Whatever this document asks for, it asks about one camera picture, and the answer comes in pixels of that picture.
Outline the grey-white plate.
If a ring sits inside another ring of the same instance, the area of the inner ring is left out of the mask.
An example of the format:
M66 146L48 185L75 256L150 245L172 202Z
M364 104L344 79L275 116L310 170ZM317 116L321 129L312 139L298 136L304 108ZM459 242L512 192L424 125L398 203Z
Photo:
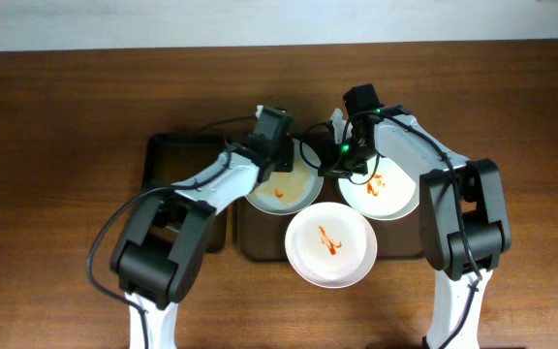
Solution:
M311 205L322 191L318 176L321 160L306 143L293 140L294 165L289 173L273 172L246 200L256 209L274 215L288 215Z

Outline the pink-white plate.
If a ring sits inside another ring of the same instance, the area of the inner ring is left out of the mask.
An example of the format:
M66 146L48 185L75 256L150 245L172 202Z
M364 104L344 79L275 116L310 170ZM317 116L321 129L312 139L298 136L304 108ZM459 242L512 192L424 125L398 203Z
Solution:
M372 270L378 252L366 218L334 202L313 204L299 212L286 230L284 246L294 271L327 289L357 284Z

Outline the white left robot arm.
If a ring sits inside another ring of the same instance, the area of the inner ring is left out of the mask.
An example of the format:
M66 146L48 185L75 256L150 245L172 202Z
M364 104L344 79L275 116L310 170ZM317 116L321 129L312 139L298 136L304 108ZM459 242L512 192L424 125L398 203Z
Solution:
M118 277L118 298L130 309L131 347L174 347L177 308L199 274L216 216L272 173L292 170L293 117L259 106L256 120L244 143L228 144L200 173L124 205L131 214L109 267Z

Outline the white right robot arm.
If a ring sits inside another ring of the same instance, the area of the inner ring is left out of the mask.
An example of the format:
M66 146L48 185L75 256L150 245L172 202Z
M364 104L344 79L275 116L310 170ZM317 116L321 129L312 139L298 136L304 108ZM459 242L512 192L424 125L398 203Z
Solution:
M386 106L367 83L343 96L348 114L322 157L323 177L364 175L367 160L392 160L416 184L419 240L435 270L425 348L476 348L485 287L512 244L502 176L490 159L473 161L429 135L401 105Z

